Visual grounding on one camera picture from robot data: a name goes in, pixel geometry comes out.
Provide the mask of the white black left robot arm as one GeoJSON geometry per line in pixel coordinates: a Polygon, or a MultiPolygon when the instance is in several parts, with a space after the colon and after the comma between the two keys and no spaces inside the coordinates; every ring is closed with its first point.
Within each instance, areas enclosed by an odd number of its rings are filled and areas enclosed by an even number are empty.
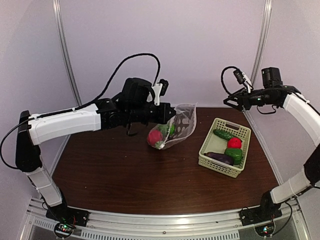
{"type": "Polygon", "coordinates": [[[52,213],[61,222],[72,218],[63,194],[48,172],[42,158],[40,145],[53,139],[67,142],[71,135],[82,132],[110,130],[131,124],[165,124],[176,111],[168,102],[161,102],[169,83],[158,83],[141,78],[128,78],[123,89],[113,98],[98,98],[88,106],[79,106],[44,114],[20,114],[17,128],[15,164],[27,175],[38,193],[44,198],[52,213]]]}

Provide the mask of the green striped toy watermelon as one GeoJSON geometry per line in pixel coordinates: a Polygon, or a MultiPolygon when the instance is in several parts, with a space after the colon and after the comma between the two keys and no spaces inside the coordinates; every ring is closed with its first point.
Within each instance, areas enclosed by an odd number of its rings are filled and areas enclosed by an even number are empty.
{"type": "Polygon", "coordinates": [[[160,124],[158,126],[158,130],[162,133],[163,138],[170,138],[174,135],[175,133],[175,125],[172,124],[171,126],[169,126],[168,124],[160,124]]]}

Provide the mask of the green bumpy toy cucumber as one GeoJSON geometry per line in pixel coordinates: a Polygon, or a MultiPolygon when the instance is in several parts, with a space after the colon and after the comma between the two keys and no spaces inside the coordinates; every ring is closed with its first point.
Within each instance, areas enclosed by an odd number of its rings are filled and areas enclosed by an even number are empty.
{"type": "Polygon", "coordinates": [[[229,141],[235,137],[233,134],[221,129],[214,129],[213,134],[225,141],[229,141]]]}

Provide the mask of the red toy tomato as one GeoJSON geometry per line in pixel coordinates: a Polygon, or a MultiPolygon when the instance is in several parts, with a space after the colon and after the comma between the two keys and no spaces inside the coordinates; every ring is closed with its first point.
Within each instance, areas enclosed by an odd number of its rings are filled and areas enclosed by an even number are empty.
{"type": "Polygon", "coordinates": [[[242,148],[242,140],[237,137],[232,137],[227,142],[228,148],[241,149],[242,148]]]}

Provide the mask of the clear zip top bag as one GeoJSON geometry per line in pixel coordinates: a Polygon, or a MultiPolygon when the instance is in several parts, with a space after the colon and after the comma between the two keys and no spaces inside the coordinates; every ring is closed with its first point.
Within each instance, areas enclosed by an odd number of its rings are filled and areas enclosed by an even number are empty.
{"type": "Polygon", "coordinates": [[[176,115],[166,124],[157,124],[151,130],[158,130],[159,125],[175,125],[175,131],[172,137],[162,138],[155,146],[151,146],[157,150],[166,150],[186,140],[195,131],[197,125],[197,104],[179,104],[175,107],[176,115]]]}

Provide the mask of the red toy apple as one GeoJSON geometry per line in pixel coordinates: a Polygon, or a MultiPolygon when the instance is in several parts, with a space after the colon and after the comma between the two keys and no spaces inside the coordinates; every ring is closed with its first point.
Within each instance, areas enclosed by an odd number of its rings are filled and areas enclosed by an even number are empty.
{"type": "Polygon", "coordinates": [[[163,140],[163,134],[161,133],[161,131],[157,129],[151,130],[147,136],[147,143],[150,146],[155,146],[157,142],[162,140],[163,140]]]}

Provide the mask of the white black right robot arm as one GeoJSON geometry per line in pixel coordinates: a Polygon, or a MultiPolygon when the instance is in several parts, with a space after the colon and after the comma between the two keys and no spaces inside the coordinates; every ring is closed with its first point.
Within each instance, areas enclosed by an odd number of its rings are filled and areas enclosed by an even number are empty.
{"type": "Polygon", "coordinates": [[[284,84],[277,67],[261,70],[262,86],[255,89],[238,67],[225,67],[219,76],[223,103],[240,112],[255,110],[269,120],[267,143],[277,151],[286,179],[265,192],[256,210],[268,220],[284,202],[299,197],[320,182],[320,113],[294,86],[284,84]]]}

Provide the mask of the purple toy eggplant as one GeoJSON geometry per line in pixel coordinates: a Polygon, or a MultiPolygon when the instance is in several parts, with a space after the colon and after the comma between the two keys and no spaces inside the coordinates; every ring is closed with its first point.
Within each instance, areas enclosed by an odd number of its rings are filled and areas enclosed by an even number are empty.
{"type": "Polygon", "coordinates": [[[225,164],[228,164],[231,166],[234,165],[234,159],[229,155],[225,155],[222,153],[216,153],[216,152],[212,152],[212,151],[206,152],[206,153],[204,153],[204,155],[208,158],[217,160],[219,162],[222,162],[222,163],[225,163],[225,164]]]}

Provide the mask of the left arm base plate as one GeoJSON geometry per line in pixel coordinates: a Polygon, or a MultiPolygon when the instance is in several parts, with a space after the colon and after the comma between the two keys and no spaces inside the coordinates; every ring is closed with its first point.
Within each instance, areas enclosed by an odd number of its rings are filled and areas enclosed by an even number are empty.
{"type": "Polygon", "coordinates": [[[54,207],[49,206],[45,216],[48,219],[52,219],[64,224],[86,227],[89,218],[89,212],[87,210],[58,205],[54,207]]]}

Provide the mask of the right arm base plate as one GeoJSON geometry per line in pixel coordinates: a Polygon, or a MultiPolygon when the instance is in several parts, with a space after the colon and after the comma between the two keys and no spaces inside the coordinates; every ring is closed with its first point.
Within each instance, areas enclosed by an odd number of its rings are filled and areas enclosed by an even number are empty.
{"type": "Polygon", "coordinates": [[[255,225],[262,222],[270,222],[275,218],[281,217],[280,209],[272,210],[271,212],[264,211],[260,206],[248,208],[243,207],[239,211],[239,217],[243,226],[255,225]]]}

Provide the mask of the dark green toy vegetable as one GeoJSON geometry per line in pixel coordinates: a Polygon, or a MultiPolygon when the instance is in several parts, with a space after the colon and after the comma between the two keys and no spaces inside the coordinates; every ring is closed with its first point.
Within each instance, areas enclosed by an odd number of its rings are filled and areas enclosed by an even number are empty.
{"type": "Polygon", "coordinates": [[[239,165],[243,159],[243,151],[240,148],[226,148],[224,154],[232,157],[234,165],[239,165]]]}

